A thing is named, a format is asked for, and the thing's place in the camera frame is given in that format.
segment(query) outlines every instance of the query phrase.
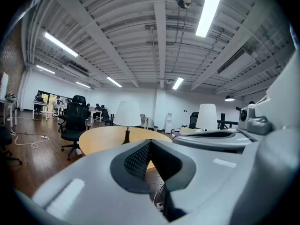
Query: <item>wall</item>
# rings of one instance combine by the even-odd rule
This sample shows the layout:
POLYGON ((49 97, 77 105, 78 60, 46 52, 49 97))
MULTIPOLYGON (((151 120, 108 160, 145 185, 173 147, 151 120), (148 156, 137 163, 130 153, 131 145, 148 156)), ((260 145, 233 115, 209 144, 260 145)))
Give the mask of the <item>wall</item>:
POLYGON ((261 91, 258 93, 254 93, 248 96, 244 96, 243 97, 243 107, 248 106, 250 101, 253 101, 255 103, 257 103, 259 100, 261 100, 265 95, 266 95, 266 90, 265 91, 261 91))
POLYGON ((241 107, 242 101, 224 101, 224 97, 195 92, 183 92, 167 90, 167 112, 172 113, 172 129, 180 128, 181 124, 189 125, 189 117, 192 112, 198 112, 200 104, 211 103, 216 105, 217 119, 221 119, 221 113, 225 113, 226 121, 239 121, 240 113, 235 107, 241 107))
POLYGON ((0 77, 2 77, 3 72, 9 76, 7 93, 18 94, 24 69, 25 64, 21 46, 21 22, 18 22, 10 32, 4 46, 0 48, 0 77))
POLYGON ((81 95, 87 98, 90 97, 90 91, 82 89, 77 85, 72 85, 64 81, 60 81, 53 77, 32 70, 28 83, 25 88, 23 109, 33 108, 33 100, 38 93, 38 90, 49 92, 63 97, 72 98, 74 95, 81 95))
POLYGON ((149 117, 148 127, 154 123, 156 89, 145 88, 103 88, 93 91, 87 103, 91 106, 105 105, 108 112, 117 112, 121 101, 136 101, 140 105, 140 113, 149 117))

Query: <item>table lamp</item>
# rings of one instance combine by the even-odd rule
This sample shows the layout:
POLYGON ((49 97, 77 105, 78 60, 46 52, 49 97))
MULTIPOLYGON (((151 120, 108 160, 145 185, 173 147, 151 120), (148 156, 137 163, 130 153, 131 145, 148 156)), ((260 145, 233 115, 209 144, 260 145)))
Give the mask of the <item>table lamp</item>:
POLYGON ((120 102, 113 123, 120 126, 127 126, 125 140, 122 144, 129 143, 129 127, 142 124, 139 104, 131 101, 120 102))
POLYGON ((214 104, 201 104, 196 128, 205 130, 217 129, 217 111, 214 104))

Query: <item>brown hardwood floor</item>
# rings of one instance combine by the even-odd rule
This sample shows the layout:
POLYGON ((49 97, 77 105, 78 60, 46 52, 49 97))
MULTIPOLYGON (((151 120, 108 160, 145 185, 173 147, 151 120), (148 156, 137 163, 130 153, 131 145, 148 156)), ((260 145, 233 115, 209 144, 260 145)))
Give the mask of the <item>brown hardwood floor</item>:
MULTIPOLYGON (((20 112, 17 118, 17 126, 13 129, 16 133, 27 133, 35 135, 17 134, 17 143, 33 143, 42 141, 41 135, 46 135, 49 140, 38 143, 38 148, 34 149, 30 145, 16 145, 15 137, 13 143, 7 146, 14 158, 19 158, 23 165, 19 165, 17 161, 8 161, 8 167, 14 178, 14 186, 19 191, 31 197, 35 191, 50 177, 69 166, 83 155, 77 155, 75 152, 71 155, 71 160, 67 160, 69 149, 64 152, 60 150, 62 145, 68 145, 72 142, 63 140, 58 131, 58 120, 50 116, 48 121, 32 120, 32 112, 20 112)), ((103 122, 95 121, 92 128, 104 126, 103 122)), ((147 172, 146 181, 151 184, 150 197, 153 199, 156 190, 164 184, 156 170, 147 172)), ((159 190, 155 202, 162 202, 159 190)))

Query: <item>lamp base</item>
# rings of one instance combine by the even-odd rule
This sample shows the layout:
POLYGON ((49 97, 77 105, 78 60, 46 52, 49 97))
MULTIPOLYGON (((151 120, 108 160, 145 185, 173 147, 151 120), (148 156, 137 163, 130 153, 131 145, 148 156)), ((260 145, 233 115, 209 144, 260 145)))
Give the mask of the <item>lamp base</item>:
POLYGON ((130 142, 130 141, 129 141, 129 133, 130 133, 129 130, 126 130, 126 131, 125 131, 125 140, 124 140, 124 142, 123 142, 122 144, 126 144, 126 143, 129 143, 129 142, 130 142))

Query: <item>ceiling vent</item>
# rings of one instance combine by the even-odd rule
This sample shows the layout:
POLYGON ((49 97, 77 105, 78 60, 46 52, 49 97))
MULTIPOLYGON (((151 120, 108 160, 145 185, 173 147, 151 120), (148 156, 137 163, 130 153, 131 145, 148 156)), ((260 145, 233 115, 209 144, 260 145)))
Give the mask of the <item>ceiling vent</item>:
POLYGON ((85 71, 83 71, 82 69, 76 67, 75 65, 73 65, 72 63, 68 63, 67 65, 62 65, 62 67, 67 70, 68 72, 76 75, 76 76, 79 76, 79 77, 88 77, 89 74, 85 71))
POLYGON ((242 47, 217 72, 221 77, 232 78, 251 66, 253 60, 254 58, 242 47))

